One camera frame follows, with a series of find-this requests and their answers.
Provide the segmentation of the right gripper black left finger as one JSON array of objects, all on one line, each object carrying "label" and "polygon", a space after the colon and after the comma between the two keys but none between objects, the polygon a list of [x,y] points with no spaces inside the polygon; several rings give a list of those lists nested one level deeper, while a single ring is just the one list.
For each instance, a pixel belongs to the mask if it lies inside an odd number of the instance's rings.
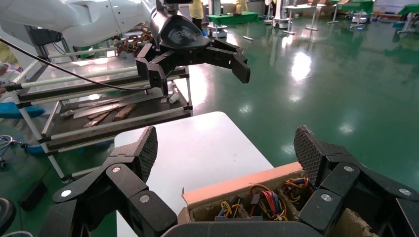
[{"label": "right gripper black left finger", "polygon": [[157,151],[153,126],[136,142],[115,148],[100,167],[53,195],[39,235],[88,237],[118,211],[137,236],[162,236],[177,224],[177,216],[146,184]]}]

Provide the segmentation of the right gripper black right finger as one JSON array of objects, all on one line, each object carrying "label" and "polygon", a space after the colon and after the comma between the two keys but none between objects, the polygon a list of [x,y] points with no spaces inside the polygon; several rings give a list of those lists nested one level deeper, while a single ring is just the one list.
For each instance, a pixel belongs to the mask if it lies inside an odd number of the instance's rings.
[{"label": "right gripper black right finger", "polygon": [[380,237],[419,234],[419,194],[361,164],[345,147],[323,142],[305,125],[296,129],[294,151],[315,191],[299,222],[326,236],[347,209]]}]

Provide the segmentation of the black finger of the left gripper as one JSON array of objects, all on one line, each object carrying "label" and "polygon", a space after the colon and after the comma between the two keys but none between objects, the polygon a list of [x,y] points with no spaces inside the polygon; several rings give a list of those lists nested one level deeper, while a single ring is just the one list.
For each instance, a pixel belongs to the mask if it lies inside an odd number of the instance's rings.
[{"label": "black finger of the left gripper", "polygon": [[247,84],[251,76],[247,62],[248,59],[243,55],[243,49],[226,40],[214,39],[206,48],[207,64],[230,69],[243,84]]},{"label": "black finger of the left gripper", "polygon": [[151,87],[159,87],[163,96],[168,96],[167,77],[175,69],[174,56],[173,50],[160,52],[151,43],[147,43],[135,59],[138,75],[147,79]]}]

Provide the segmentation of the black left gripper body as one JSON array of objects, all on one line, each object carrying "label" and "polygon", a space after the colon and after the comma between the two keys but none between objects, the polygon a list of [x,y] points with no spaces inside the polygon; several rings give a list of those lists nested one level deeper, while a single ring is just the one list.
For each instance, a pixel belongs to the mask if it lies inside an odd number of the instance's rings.
[{"label": "black left gripper body", "polygon": [[157,48],[170,63],[176,66],[205,63],[210,40],[178,10],[155,9],[150,24]]}]

